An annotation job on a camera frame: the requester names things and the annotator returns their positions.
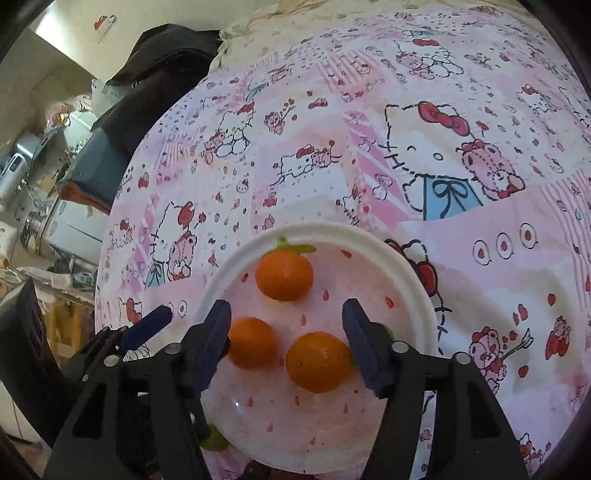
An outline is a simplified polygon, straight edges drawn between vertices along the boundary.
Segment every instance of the hello kitty print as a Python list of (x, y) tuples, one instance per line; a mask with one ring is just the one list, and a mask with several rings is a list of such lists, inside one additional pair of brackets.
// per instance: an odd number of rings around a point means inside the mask
[[(506, 12), (347, 17), (212, 73), (154, 125), (111, 211), (96, 326), (169, 305), (172, 324), (135, 353), (147, 355), (200, 321), (204, 288), (258, 233), (364, 228), (406, 258), (440, 354), (472, 357), (533, 473), (589, 385), (590, 161), (587, 94), (564, 55)], [(412, 478), (427, 469), (432, 398)], [(216, 479), (243, 460), (207, 454)]]

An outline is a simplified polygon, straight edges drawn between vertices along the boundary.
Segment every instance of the teddy bear print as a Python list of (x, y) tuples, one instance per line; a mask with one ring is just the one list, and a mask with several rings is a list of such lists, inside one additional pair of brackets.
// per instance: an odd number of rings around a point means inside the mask
[(542, 450), (536, 450), (531, 443), (529, 433), (526, 433), (519, 439), (519, 452), (529, 475), (533, 475), (540, 465), (542, 465), (544, 462), (544, 454), (548, 452), (551, 447), (551, 443), (548, 442), (544, 452), (542, 452)]
[(474, 360), (495, 395), (499, 391), (499, 382), (507, 375), (505, 365), (507, 358), (521, 349), (529, 348), (534, 341), (530, 330), (527, 329), (519, 344), (504, 353), (507, 343), (515, 339), (517, 339), (517, 334), (513, 331), (507, 337), (500, 338), (499, 333), (488, 326), (484, 327), (480, 332), (472, 334), (472, 343), (468, 349), (468, 354)]
[(546, 342), (545, 358), (549, 360), (553, 355), (565, 356), (569, 349), (570, 343), (570, 326), (567, 325), (566, 320), (561, 315), (554, 323), (554, 329), (548, 336)]
[(507, 375), (507, 366), (503, 364), (499, 333), (489, 327), (484, 327), (481, 332), (473, 333), (472, 344), (468, 351), (486, 383), (496, 394), (499, 391), (499, 382)]
[(491, 200), (505, 199), (525, 188), (523, 179), (496, 146), (475, 140), (463, 143), (462, 151), (462, 163)]
[(273, 168), (278, 169), (277, 181), (271, 186), (284, 183), (286, 180), (295, 180), (305, 176), (317, 168), (328, 168), (333, 163), (337, 163), (341, 155), (333, 155), (332, 149), (335, 146), (333, 140), (329, 140), (329, 146), (322, 149), (314, 147), (312, 144), (304, 145), (293, 155), (284, 155), (279, 163), (275, 163)]

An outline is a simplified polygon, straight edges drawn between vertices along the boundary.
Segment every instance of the red bow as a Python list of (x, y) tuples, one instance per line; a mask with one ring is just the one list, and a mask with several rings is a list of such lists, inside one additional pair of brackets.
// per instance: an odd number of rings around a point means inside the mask
[(446, 128), (451, 128), (455, 133), (461, 137), (466, 137), (470, 134), (470, 126), (468, 122), (459, 115), (447, 115), (440, 112), (439, 108), (429, 102), (420, 102), (418, 104), (418, 114), (423, 120), (430, 124), (440, 123)]
[(309, 145), (308, 147), (303, 147), (301, 149), (299, 149), (297, 151), (297, 153), (295, 154), (296, 158), (301, 158), (304, 155), (312, 155), (312, 153), (314, 153), (314, 147), (312, 147), (311, 145)]
[(474, 140), (474, 142), (462, 144), (462, 150), (464, 153), (471, 152), (477, 148), (484, 148), (484, 142), (482, 140)]

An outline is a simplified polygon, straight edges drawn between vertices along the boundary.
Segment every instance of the screw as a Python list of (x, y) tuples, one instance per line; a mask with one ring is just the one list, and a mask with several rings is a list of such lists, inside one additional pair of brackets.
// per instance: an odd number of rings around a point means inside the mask
[(109, 355), (103, 363), (106, 367), (114, 367), (119, 363), (119, 357), (117, 355)]
[(405, 342), (394, 342), (392, 344), (392, 350), (396, 353), (406, 353), (408, 352), (408, 344)]
[(179, 353), (183, 349), (183, 346), (180, 343), (169, 343), (167, 346), (164, 347), (164, 351), (169, 355), (175, 355)]
[(470, 355), (464, 352), (456, 353), (456, 362), (462, 365), (468, 365), (472, 361)]

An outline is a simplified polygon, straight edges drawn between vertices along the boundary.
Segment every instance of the white plate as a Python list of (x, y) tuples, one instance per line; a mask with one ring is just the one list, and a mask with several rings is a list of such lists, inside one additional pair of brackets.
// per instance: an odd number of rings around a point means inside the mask
[[(254, 268), (280, 236), (318, 249), (306, 255), (314, 267), (314, 284), (297, 302), (268, 299), (255, 284)], [(337, 389), (312, 394), (296, 387), (283, 366), (287, 349), (305, 333), (322, 330), (347, 342), (341, 309), (351, 297), (396, 339), (437, 355), (435, 312), (415, 272), (402, 255), (359, 228), (339, 223), (273, 228), (238, 249), (213, 276), (197, 318), (205, 318), (215, 300), (225, 299), (233, 321), (259, 317), (280, 340), (276, 367), (242, 370), (225, 358), (202, 394), (208, 421), (238, 449), (298, 473), (325, 473), (367, 460), (385, 400), (365, 388), (358, 369)]]

